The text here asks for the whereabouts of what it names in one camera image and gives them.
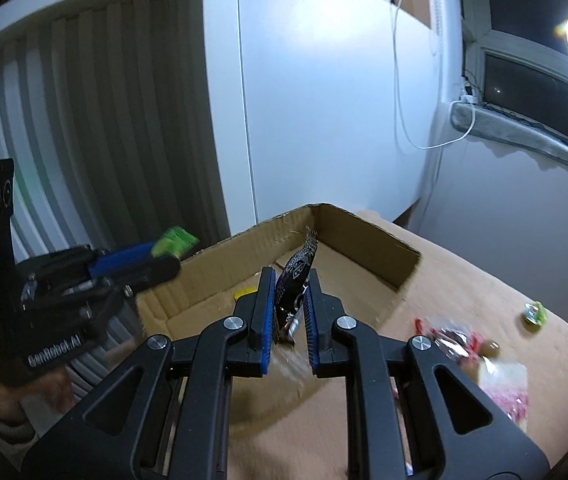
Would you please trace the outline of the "person's left hand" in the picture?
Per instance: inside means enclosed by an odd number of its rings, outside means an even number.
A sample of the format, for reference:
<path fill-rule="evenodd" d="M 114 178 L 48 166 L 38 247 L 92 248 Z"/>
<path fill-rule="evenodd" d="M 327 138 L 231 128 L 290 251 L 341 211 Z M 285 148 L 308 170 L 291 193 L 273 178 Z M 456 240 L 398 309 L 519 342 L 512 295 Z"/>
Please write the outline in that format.
<path fill-rule="evenodd" d="M 21 424 L 26 420 L 22 400 L 36 396 L 57 413 L 65 414 L 75 405 L 74 393 L 65 367 L 59 367 L 34 382 L 10 387 L 0 382 L 0 421 Z"/>

